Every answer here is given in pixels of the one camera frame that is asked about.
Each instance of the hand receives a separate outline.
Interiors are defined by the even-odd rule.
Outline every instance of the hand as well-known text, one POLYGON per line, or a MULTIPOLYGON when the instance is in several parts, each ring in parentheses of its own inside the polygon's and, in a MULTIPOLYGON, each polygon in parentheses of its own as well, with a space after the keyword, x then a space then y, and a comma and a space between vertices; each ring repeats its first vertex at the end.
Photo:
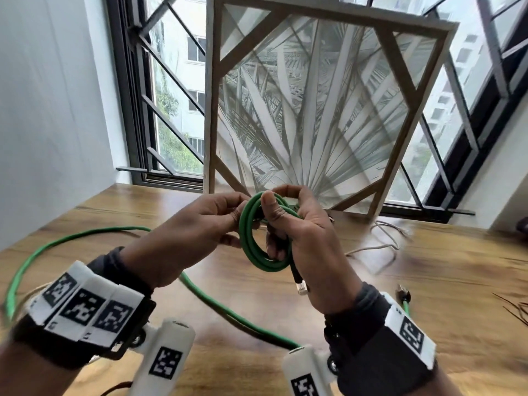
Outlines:
POLYGON ((299 216, 285 212, 272 192, 261 196, 268 220, 266 246, 271 258, 283 260, 286 250, 279 239, 291 239, 295 265, 309 288, 312 305, 324 314, 338 313, 354 304, 362 282, 341 248, 327 213, 306 186, 282 185, 273 192, 299 200, 299 216))
POLYGON ((153 289, 171 284, 219 244, 241 247, 239 238, 228 232, 237 231, 248 199, 239 192, 200 196, 124 248, 123 263, 153 289))

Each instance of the fingernail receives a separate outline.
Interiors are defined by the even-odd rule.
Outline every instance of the fingernail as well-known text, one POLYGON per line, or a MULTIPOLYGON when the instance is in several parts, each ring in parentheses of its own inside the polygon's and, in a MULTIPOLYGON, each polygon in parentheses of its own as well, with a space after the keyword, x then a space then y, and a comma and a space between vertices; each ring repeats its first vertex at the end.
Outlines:
POLYGON ((272 205, 275 202, 275 195, 272 192, 264 192, 260 197, 260 202, 265 205, 272 205))

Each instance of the framed artwork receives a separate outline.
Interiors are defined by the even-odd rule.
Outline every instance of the framed artwork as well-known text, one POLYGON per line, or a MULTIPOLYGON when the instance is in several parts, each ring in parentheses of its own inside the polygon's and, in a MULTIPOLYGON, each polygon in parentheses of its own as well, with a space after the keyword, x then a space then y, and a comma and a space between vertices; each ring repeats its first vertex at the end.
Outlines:
POLYGON ((456 23, 337 0, 208 0, 204 191, 306 185, 379 214, 456 23))

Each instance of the wooden frame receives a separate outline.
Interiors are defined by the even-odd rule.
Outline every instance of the wooden frame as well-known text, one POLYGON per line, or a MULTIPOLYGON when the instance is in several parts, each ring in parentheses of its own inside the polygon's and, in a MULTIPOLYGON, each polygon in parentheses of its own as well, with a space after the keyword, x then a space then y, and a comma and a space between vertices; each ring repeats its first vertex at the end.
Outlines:
POLYGON ((330 208, 345 211, 361 200, 374 195, 367 216, 376 216, 381 210, 383 201, 403 159, 413 128, 418 123, 458 24, 362 5, 346 4, 337 0, 208 0, 205 90, 205 149, 208 152, 204 163, 205 193, 215 191, 215 172, 218 171, 234 190, 250 194, 246 186, 229 171, 228 166, 216 155, 219 86, 222 78, 290 15, 373 28, 402 93, 408 112, 395 139, 382 177, 330 208), (234 48, 226 53, 223 58, 220 58, 222 13, 225 5, 258 8, 269 11, 269 13, 260 22, 257 22, 254 28, 246 33, 234 48), (423 36, 436 40, 417 86, 413 83, 394 33, 423 36))

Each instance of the wooden table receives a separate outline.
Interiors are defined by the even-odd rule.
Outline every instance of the wooden table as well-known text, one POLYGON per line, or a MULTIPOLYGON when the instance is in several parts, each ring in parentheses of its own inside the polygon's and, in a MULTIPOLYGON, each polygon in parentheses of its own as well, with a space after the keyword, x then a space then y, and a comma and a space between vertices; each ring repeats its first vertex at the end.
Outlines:
MULTIPOLYGON (((37 247, 67 234, 102 226, 155 227, 196 194, 140 186, 115 185, 74 208, 0 253, 0 291, 17 267, 37 247)), ((498 293, 520 301, 528 298, 528 247, 512 237, 465 227, 404 220, 410 239, 393 263, 375 276, 365 265, 390 261, 388 250, 364 251, 353 267, 366 281, 393 293, 397 283, 412 292, 411 314, 438 344, 440 364, 467 395, 528 394, 528 327, 503 309, 498 293)), ((335 223, 347 250, 377 244, 369 226, 351 219, 335 223)), ((384 242, 386 238, 373 233, 384 242)), ((263 232, 257 231, 263 242, 263 232)), ((89 262, 134 235, 93 235, 57 246, 35 262, 24 276, 20 295, 53 280, 74 260, 89 262)), ((255 324, 295 339, 325 347, 323 317, 300 297, 291 273, 265 273, 251 265, 241 250, 219 247, 189 277, 209 295, 255 324)), ((175 395, 287 395, 281 371, 284 350, 233 328, 203 305, 181 283, 157 289, 151 320, 181 319, 196 331, 196 340, 175 395)), ((119 362, 100 360, 85 368, 67 392, 98 396, 118 382, 132 379, 141 356, 129 352, 119 362)), ((117 391, 112 396, 126 394, 117 391)))

